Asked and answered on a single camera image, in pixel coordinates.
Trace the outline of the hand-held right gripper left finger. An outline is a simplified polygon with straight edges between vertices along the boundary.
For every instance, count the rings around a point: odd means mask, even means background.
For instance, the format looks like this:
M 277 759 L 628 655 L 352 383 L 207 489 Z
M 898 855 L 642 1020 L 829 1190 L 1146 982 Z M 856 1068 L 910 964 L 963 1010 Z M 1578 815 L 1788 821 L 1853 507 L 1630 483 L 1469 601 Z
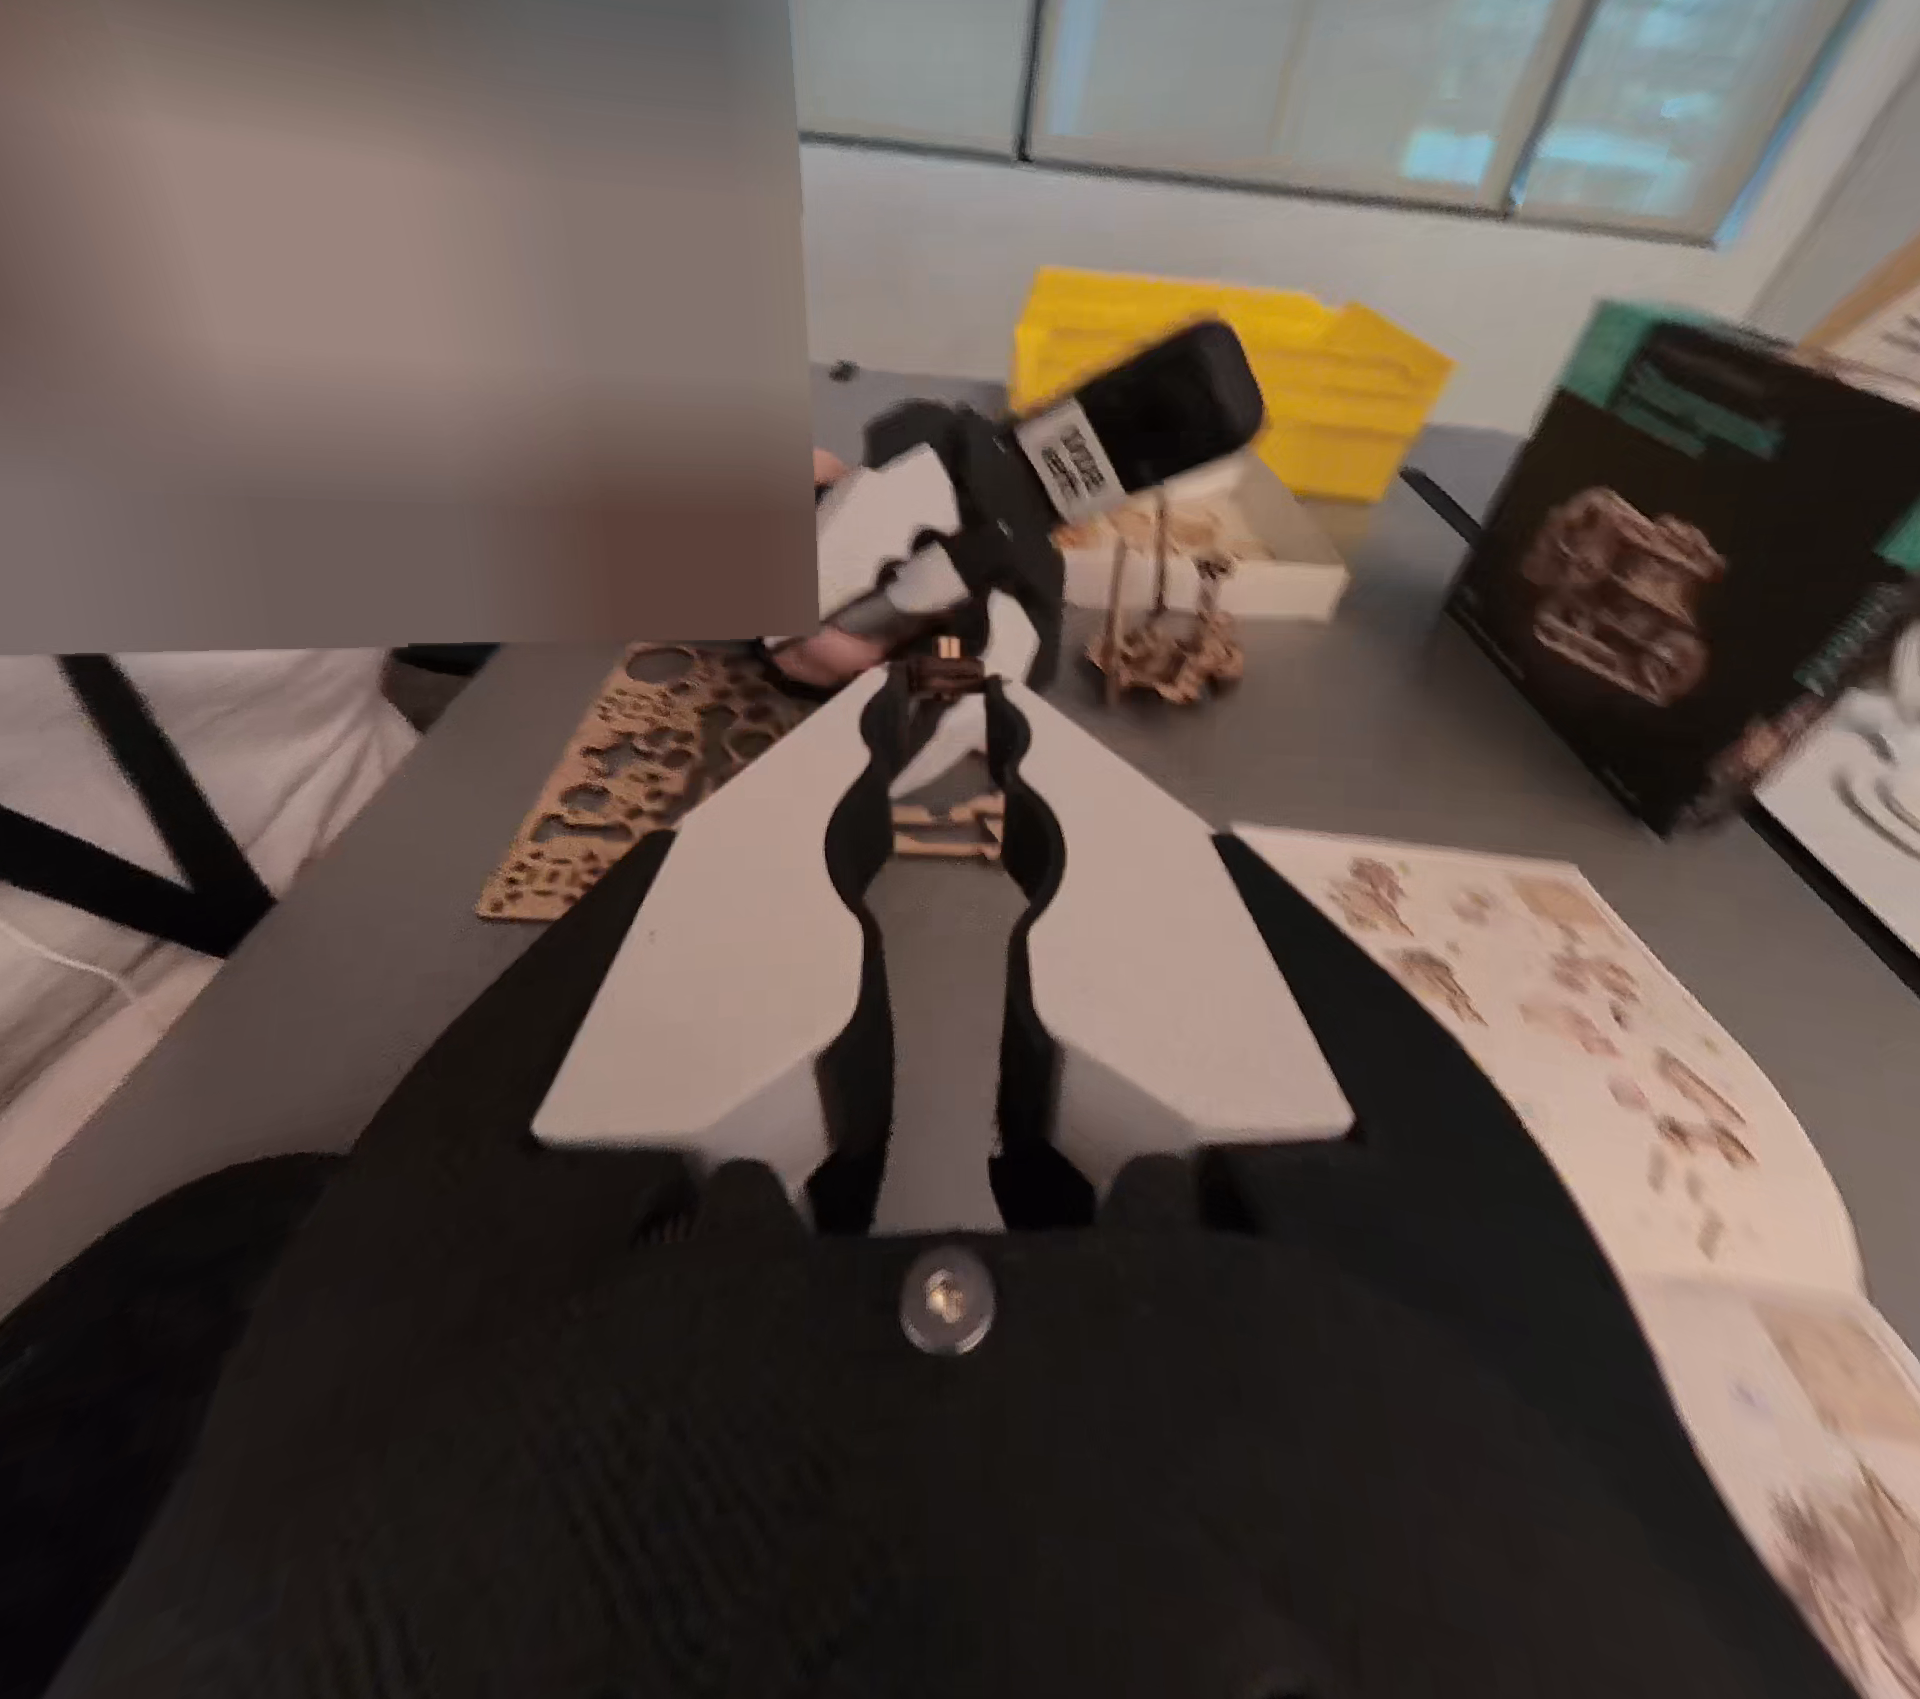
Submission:
M 870 1230 L 896 1038 L 866 893 L 894 851 L 904 665 L 870 671 L 674 831 L 532 1118 L 547 1146 L 766 1164 Z

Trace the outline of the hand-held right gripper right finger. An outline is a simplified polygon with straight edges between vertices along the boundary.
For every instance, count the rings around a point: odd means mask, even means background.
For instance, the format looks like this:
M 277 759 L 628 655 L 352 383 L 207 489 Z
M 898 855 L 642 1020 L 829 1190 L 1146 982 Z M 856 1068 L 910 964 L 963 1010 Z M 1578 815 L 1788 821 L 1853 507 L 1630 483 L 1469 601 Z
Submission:
M 1340 1140 L 1353 1104 L 1208 821 L 1025 685 L 984 689 L 1020 891 L 988 1180 L 1087 1224 L 1140 1156 Z

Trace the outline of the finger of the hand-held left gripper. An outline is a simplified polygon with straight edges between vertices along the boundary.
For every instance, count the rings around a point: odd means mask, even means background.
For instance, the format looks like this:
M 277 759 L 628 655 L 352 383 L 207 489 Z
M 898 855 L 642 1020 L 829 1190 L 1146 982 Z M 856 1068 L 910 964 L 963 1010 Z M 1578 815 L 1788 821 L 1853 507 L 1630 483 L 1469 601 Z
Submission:
M 973 585 L 948 549 L 920 549 L 868 593 L 840 605 L 829 629 L 896 651 L 948 623 L 973 601 Z
M 954 481 L 939 449 L 862 465 L 820 499 L 820 597 L 864 597 L 883 569 L 910 559 L 927 535 L 963 527 Z

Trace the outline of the partly built wooden model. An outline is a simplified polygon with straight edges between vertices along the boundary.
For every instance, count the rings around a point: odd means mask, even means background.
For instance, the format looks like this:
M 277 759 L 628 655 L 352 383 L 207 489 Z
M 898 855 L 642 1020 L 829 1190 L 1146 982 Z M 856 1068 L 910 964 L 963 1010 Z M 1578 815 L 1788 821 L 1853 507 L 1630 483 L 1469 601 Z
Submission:
M 1245 647 L 1226 611 L 1237 557 L 1214 511 L 1178 507 L 1163 491 L 1148 509 L 1117 515 L 1099 633 L 1085 647 L 1104 699 L 1146 693 L 1168 705 L 1195 705 L 1245 679 Z M 1128 605 L 1134 555 L 1150 561 L 1150 597 Z

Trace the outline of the black model kit box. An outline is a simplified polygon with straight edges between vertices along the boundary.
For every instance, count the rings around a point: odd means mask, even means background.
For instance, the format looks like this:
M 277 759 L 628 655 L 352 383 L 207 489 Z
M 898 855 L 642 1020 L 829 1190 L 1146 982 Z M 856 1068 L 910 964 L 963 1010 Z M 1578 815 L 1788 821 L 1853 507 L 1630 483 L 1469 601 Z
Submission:
M 1449 615 L 1658 837 L 1749 799 L 1916 607 L 1916 397 L 1602 299 Z

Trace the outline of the person's left hand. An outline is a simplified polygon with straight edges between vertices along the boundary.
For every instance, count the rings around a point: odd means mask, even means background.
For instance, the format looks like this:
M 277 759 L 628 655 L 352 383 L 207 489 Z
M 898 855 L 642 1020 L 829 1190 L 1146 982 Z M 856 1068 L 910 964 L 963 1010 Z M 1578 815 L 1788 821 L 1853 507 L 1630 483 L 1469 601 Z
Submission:
M 763 639 L 756 655 L 781 691 L 807 701 L 824 701 L 862 673 L 887 665 L 891 647 L 829 625 L 813 635 Z

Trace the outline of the yellow plastic bin stack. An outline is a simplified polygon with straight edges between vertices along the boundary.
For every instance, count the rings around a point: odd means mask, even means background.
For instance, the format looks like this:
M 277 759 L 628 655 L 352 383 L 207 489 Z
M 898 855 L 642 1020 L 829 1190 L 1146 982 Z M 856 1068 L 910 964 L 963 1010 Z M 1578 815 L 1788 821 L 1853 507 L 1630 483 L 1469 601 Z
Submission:
M 1456 363 L 1357 301 L 1068 267 L 1040 269 L 1012 337 L 1019 407 L 1067 391 L 1195 319 L 1228 323 L 1264 405 L 1257 453 L 1298 497 L 1372 505 L 1428 425 Z

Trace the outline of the punched wooden part sheet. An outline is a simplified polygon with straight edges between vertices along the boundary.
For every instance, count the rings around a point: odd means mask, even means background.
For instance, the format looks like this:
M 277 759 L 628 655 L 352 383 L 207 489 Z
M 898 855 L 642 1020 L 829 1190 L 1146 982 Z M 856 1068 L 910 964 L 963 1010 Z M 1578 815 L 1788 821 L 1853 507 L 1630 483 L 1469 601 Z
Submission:
M 676 835 L 722 869 L 826 875 L 850 891 L 892 855 L 1000 863 L 1006 797 L 948 807 L 907 799 L 901 783 L 954 731 L 963 751 L 988 739 L 988 685 L 957 703 L 914 703 L 904 673 L 794 741 L 816 703 L 792 697 L 747 651 L 636 645 L 602 679 L 538 799 L 490 873 L 476 913 L 563 919 L 623 857 Z

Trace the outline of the white cardboard tray box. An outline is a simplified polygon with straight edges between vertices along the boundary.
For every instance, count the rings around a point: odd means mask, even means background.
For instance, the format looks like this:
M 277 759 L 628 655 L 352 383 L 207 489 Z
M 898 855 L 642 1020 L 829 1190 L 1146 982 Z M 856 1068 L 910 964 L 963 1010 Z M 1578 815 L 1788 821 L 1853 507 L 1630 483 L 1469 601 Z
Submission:
M 1226 613 L 1324 623 L 1351 577 L 1320 517 L 1257 457 L 1197 469 L 1053 539 L 1073 607 L 1192 611 L 1208 563 Z

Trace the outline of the open instruction booklet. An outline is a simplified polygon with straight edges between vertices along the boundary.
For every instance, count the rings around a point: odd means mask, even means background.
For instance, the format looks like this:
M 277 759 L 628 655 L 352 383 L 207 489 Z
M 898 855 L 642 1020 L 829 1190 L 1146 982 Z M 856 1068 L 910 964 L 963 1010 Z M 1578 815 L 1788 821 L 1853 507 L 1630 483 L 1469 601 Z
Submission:
M 1759 1556 L 1916 1694 L 1916 1354 L 1788 1100 L 1572 865 L 1238 825 L 1500 1092 Z

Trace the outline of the white book stand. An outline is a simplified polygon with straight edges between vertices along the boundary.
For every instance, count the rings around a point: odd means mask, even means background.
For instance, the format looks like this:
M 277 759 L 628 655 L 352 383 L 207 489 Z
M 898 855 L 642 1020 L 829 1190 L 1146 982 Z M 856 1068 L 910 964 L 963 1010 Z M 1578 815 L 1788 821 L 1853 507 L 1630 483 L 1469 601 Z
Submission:
M 1918 950 L 1918 619 L 1841 691 L 1759 805 L 1818 867 Z

